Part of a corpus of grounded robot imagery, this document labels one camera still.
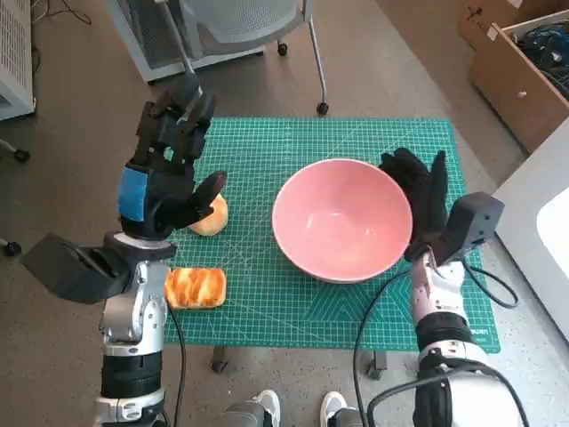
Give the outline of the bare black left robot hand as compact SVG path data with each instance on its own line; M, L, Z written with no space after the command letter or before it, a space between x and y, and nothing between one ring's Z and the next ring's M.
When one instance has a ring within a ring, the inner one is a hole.
M216 171L196 184L194 163L203 154L215 104L215 97L205 94L186 110L187 101L170 93L145 104L136 132L139 141L118 191L126 235L165 240L213 213L211 203L228 174Z

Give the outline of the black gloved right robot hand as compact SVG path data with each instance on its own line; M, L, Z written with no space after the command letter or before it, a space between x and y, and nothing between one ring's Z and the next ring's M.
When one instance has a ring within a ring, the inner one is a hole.
M379 168L399 185L411 207L413 231L404 258L414 262L428 251L447 221L445 152L439 150L427 167L409 149L398 148L381 155Z

